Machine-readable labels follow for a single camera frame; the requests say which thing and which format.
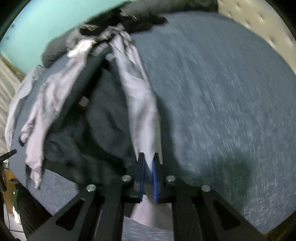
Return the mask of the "dark grey rolled duvet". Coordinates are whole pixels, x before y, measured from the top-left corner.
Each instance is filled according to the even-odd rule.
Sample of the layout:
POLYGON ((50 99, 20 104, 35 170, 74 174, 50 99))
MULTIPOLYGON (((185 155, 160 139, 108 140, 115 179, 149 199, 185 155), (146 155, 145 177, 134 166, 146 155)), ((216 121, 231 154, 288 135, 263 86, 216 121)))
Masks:
MULTIPOLYGON (((119 6, 116 6, 115 8, 120 8, 122 12, 127 16, 150 16, 150 15, 161 16, 161 14, 164 14, 164 13, 174 13, 178 11, 191 11, 191 10, 217 12, 218 2, 217 1, 126 1, 125 3, 122 3, 119 6)), ((111 40, 117 34, 117 32, 124 30, 123 26, 108 27, 99 35, 83 36, 81 35, 79 30, 79 27, 81 25, 68 30, 66 33, 64 33, 60 37, 57 37, 53 39, 51 42, 49 42, 46 50, 42 55, 42 63, 46 68, 50 67, 62 55, 74 49, 74 47, 81 40, 93 39, 97 43, 107 42, 111 40)))

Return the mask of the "black garment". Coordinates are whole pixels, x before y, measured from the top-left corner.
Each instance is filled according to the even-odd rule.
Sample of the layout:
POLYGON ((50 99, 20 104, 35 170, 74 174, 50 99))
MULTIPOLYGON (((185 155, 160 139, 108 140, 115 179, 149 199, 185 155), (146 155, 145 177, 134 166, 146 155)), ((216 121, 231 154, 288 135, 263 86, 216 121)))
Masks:
POLYGON ((95 17, 79 27, 83 36, 95 36, 102 33, 108 27, 123 26, 128 33, 136 33, 150 30, 154 25, 162 25, 167 22, 163 16, 127 16, 120 8, 111 9, 95 17))

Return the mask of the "wooden frame by curtain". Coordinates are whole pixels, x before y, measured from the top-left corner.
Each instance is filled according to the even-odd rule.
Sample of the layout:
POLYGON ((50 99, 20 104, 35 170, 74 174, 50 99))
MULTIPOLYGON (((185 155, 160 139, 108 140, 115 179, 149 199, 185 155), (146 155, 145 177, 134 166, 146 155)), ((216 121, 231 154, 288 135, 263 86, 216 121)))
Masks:
POLYGON ((12 73, 18 78, 20 82, 23 81, 25 78, 25 74, 20 71, 18 68, 16 68, 10 61, 8 61, 4 56, 1 55, 1 60, 3 61, 4 64, 12 71, 12 73))

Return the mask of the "light grey zip jacket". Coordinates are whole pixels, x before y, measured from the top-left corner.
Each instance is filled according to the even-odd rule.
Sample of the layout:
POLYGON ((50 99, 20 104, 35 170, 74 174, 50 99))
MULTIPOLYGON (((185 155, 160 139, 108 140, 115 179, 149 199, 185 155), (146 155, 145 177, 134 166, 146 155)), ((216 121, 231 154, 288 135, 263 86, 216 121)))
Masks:
POLYGON ((144 200, 131 218, 172 230, 171 207, 152 194, 152 161, 162 154, 157 99, 126 31, 66 57, 40 87, 19 141, 35 188, 47 171, 80 185, 108 184, 144 153, 144 200))

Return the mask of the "light grey blanket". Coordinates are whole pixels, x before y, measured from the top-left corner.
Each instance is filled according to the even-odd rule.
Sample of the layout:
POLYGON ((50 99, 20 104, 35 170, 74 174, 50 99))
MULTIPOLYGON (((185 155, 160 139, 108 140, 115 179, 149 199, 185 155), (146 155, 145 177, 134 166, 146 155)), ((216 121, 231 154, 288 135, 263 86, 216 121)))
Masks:
POLYGON ((37 65, 35 68, 30 70, 25 78, 23 79, 20 87, 14 95, 8 111, 8 118, 6 122, 6 128, 4 130, 4 139, 8 151, 11 149, 11 142, 16 128, 16 121, 20 114, 20 110, 23 106, 24 101, 32 92, 33 87, 45 71, 45 68, 41 65, 37 65))

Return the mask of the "cream tufted headboard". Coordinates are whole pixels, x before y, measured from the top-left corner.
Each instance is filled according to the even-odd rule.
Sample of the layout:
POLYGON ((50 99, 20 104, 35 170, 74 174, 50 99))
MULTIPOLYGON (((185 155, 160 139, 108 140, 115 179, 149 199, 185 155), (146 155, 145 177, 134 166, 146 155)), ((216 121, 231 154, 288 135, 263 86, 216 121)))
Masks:
POLYGON ((270 1, 218 1, 218 11, 259 35, 295 71, 295 28, 270 1))

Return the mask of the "white garment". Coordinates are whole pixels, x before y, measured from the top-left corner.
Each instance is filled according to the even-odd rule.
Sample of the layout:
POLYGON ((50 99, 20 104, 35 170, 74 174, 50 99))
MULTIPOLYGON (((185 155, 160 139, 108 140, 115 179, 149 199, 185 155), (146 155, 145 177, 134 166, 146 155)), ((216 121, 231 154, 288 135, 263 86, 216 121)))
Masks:
POLYGON ((67 53, 69 58, 88 53, 97 42, 93 39, 84 39, 78 42, 74 49, 67 53))

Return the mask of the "beige striped curtain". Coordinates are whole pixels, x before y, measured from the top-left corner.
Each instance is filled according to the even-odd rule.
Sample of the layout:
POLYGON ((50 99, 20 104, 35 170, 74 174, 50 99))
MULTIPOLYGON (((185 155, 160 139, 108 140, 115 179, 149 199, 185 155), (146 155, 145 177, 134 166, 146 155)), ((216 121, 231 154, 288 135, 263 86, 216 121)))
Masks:
POLYGON ((10 68, 1 60, 0 70, 0 135, 1 135, 1 155, 5 154, 8 149, 4 138, 4 131, 9 114, 10 102, 16 91, 20 87, 20 80, 10 70, 10 68))

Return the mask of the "blue bed sheet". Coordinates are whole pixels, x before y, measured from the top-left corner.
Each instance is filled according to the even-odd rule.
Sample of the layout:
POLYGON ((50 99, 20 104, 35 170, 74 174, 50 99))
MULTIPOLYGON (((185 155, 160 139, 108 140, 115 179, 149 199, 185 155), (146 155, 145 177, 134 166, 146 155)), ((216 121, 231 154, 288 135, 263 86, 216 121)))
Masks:
POLYGON ((163 156, 268 232, 295 211, 295 73, 226 17, 168 19, 133 36, 158 96, 163 156))

